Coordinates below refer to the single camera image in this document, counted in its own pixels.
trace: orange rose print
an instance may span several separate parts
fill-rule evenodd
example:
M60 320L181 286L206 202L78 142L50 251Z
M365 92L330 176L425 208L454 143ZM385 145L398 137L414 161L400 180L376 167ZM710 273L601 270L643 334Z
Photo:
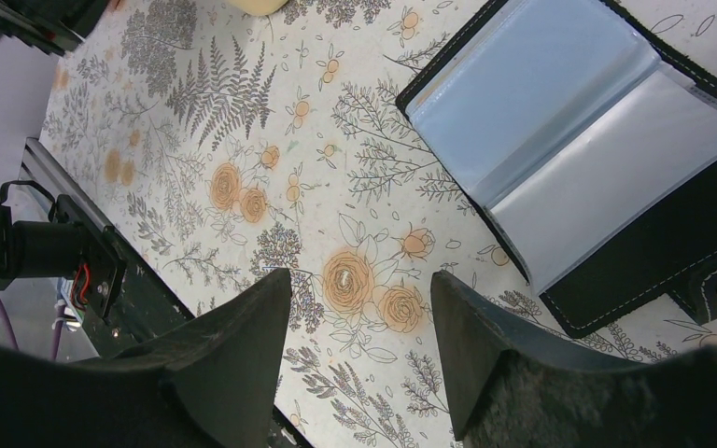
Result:
M125 187L130 187L131 184L134 182L135 177L135 164L134 161L126 161L124 165L122 165L122 185Z
M137 129L134 129L134 131L131 133L131 136L128 137L128 144L131 147L137 147L139 142L141 142L141 132Z
M231 163L224 163L213 174L213 184L210 186L210 201L222 211L232 208L237 201L241 188L240 173Z
M425 228L410 231L408 236L399 241L401 244L399 253L411 259L425 259L435 246L435 237L430 230Z
M373 288L373 272L364 257L345 251L326 263L323 295L334 312L343 316L360 313L372 298Z
M248 222L258 222L265 214L268 204L260 189L249 189L240 200L240 213Z
M422 295L415 287L391 287L376 302L378 315L388 327L399 333L409 333L416 328L419 319L424 315Z
M262 151L261 156L262 166L273 170L277 163L279 163L279 147L267 147Z
M117 178L120 177L120 167L120 152L113 148L105 156L105 181L109 184L117 182Z

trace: leaf print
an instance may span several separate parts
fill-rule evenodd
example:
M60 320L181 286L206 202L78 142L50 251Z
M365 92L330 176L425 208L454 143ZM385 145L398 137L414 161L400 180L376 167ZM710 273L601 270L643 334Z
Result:
M639 354L639 350L634 348L630 338L623 333L623 329L620 328L616 323L611 323L606 328L612 334L614 343L617 345L619 353L622 354L626 359L632 359L634 361L642 361L642 357Z
M375 271L375 284L385 285L391 280L391 276L396 272L397 266L400 263L395 259L387 259L376 264L374 267Z
M716 20L716 15L713 14L709 17L707 17L705 20L702 21L702 23L699 24L699 28L696 29L696 33L694 33L695 37L700 37L701 35L705 34L706 31L708 31L708 28L710 28L711 25L713 25L713 21Z
M672 325L677 325L678 327L683 327L685 329L692 329L693 331L699 331L700 333L712 333L709 329L706 329L705 327L702 327L701 325L695 324L694 322L686 322L684 320L666 320L665 322L668 322Z
M344 241L351 247L359 247L361 244L357 236L358 228L359 223L355 219L348 215L339 214L339 231L342 233Z
M364 257L368 263L373 264L378 258L378 243L371 236L364 238L364 241L358 245L356 254L359 257Z
M190 0L153 0L137 9L122 35L122 57L132 75L147 76L149 97L166 94L177 75L175 50L191 49L196 6Z
M201 130L199 146L211 134L215 136L211 145L214 151L229 133L241 127L246 130L246 138L255 121L259 120L261 128L264 128L272 112L268 101L276 67L263 80L264 42L257 63L250 72L246 68L246 55L234 35L232 46L234 60L229 67L213 36L209 62L205 61L200 49L196 75L193 73L193 62L189 62L185 82L179 79L166 99L166 105L172 107L180 124L184 122L185 127L190 128L191 136Z
M677 26L683 19L684 16L682 14L674 14L669 17L665 17L653 25L653 28L651 28L650 31L652 31L654 35L664 33Z

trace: fern print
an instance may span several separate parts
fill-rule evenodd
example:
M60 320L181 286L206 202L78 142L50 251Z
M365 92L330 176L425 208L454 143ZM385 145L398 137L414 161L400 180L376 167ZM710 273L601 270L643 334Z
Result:
M234 59L229 67L213 36L209 61L200 49L196 73L193 72L193 62L190 62L185 81L179 79L166 99L166 105L172 108L180 124L190 129L191 136L200 132L199 146L210 135L215 136L213 150L228 134L240 128L246 130L248 138L256 121L264 128L272 112L268 100L276 67L264 75L264 42L260 57L250 71L246 68L246 55L234 35L232 45Z
M93 86L99 85L100 81L110 82L110 79L108 79L110 75L108 63L96 55L89 58L89 60L81 59L77 70L78 74Z
M359 168L348 173L350 192L359 201L369 203L373 199L380 201L396 187L418 180L416 191L430 201L461 198L455 181L395 106L399 93L392 81L378 80L374 89L352 83L343 85L343 94L331 116L347 138L363 137L361 149L356 153Z
M396 448L418 448L402 415L395 413L386 398L367 393L353 367L339 363L328 366L331 378L320 370L320 359L309 347L289 348L283 358L292 370L305 373L306 391L319 399L330 399L334 419L353 431L353 438L369 446L386 440Z
M128 213L132 217L140 219L138 223L138 237L142 240L149 240L152 250L160 255L169 255L169 250L175 245L164 235L166 223L163 215L155 210L155 207L147 208L144 198L133 193L128 193Z
M157 182L165 188L163 205L166 218L181 238L187 238L204 224L204 210L190 198L196 186L204 182L204 157L198 151L181 152L182 144L171 120L156 125L149 117L149 130L158 142L146 149L145 165L158 174Z
M232 283L240 290L241 282L235 279L235 276L240 273L240 269L228 264L220 264L217 258L217 247L203 251L201 243L194 243L185 250L182 257L169 261L163 265L163 268L177 267L185 274L191 285L194 284L195 274L199 274L206 287L215 281L216 286L221 290L224 290L229 283Z

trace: black metal bracket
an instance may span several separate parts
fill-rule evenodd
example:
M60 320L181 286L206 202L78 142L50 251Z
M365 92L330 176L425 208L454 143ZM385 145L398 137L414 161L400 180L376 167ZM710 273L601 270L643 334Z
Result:
M97 228L70 196L62 194L56 203L55 222L77 223L87 231L83 262L89 266L90 285L84 291L84 297L89 302L88 308L98 317L106 319L111 305L120 294L125 262L105 239L105 232Z

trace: white stitching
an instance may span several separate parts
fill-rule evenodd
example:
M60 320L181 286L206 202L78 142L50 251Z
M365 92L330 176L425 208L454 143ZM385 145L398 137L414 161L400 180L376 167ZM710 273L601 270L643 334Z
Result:
M676 300L680 301L680 303L685 305L686 308L692 309L692 307L689 306L688 302L686 302L682 297L680 297L680 294L678 294L678 291L672 289L670 294L673 296L672 299L676 299Z
M492 2L486 3L484 7L477 11L477 13L474 15L474 18L463 26L463 29L460 31L460 33L453 37L446 47L439 51L436 57L428 63L425 69L416 77L416 79L414 79L414 82L412 82L411 85L408 86L408 88L405 89L406 91L404 91L402 94L405 95L408 93L408 91L413 91L416 86L421 84L424 81L425 77L427 77L428 73L431 72L435 68L435 66L438 65L438 62L446 56L446 53L448 53L452 47L457 45L457 42L460 40L460 38L463 37L463 35L466 34L476 22L481 20L485 16L487 11L492 8L497 2L498 0L493 0Z
M703 77L700 76L697 72L695 72L694 70L692 70L691 68L689 68L688 65L682 63L682 62L679 61L677 58L672 57L671 55L669 55L668 53L666 53L664 50L662 50L662 49L660 49L660 48L658 48L658 47L656 47L656 46L653 46L653 48L658 51L658 53L661 55L662 58L666 58L666 59L668 59L670 62L676 63L677 65L681 66L681 67L684 68L685 70L689 71L689 72L690 72L692 75L694 75L695 77L697 77L697 78L699 78L699 79L701 79L701 80L707 82L711 87L713 87L713 88L717 91L717 86L716 86L715 84L713 84L712 81L709 81L709 80L703 78Z
M708 276L705 277L705 280L702 280L702 283L699 284L699 290L702 292L702 299L705 301L705 310L708 311L708 320L713 319L710 317L710 304L708 303L708 297L705 295L705 283L707 283L708 279L713 277L715 274L717 274L717 270L709 273Z
M660 287L661 285L665 284L666 282L668 282L669 280L671 280L671 279L674 278L675 276L680 275L681 273L684 273L685 271L687 271L687 270L693 268L693 267L696 266L697 264L701 263L702 261L705 261L706 259L709 259L710 257L713 257L713 256L716 255L716 254L717 254L717 249L716 249L716 251L713 252L712 254L706 255L706 256L703 257L702 259L699 259L699 260L697 260L697 261L695 261L695 262L689 264L688 266L682 268L681 270L677 271L676 273L670 275L670 276L667 277L666 279L664 279L664 280L662 280L662 281L656 283L655 285L652 285L651 287L648 287L647 289L644 290L644 292L642 292L642 293L639 294L638 296L634 297L633 299L630 299L630 300L626 301L625 303L622 303L622 304L620 304L620 305L615 306L615 307L612 308L608 313L606 313L606 314L604 314L604 315L601 315L601 316L599 316L598 318L596 318L596 319L594 319L594 320L588 322L586 325L582 325L582 326L580 326L580 327L575 327L573 324L570 323L568 317L565 315L565 312L563 312L562 309L559 308L559 305L556 304L556 302L555 302L554 299L551 297L551 294L550 294L548 291L545 291L545 297L548 299L548 301L549 301L551 304L553 304L553 306L556 308L556 310L562 315L562 318L565 319L565 323L567 323L569 327L571 327L572 329L585 329L585 328L589 327L590 325L592 325L592 324L598 322L598 321L599 321L600 319L602 319L603 317L606 317L607 315L610 315L611 313L614 313L615 311L617 311L617 310L619 310L620 308L622 308L622 307L628 305L628 304L631 303L632 301L634 301L634 300L638 299L639 297L641 297L641 296L647 294L648 292L652 291L653 289L655 289L655 288L657 288L657 287Z

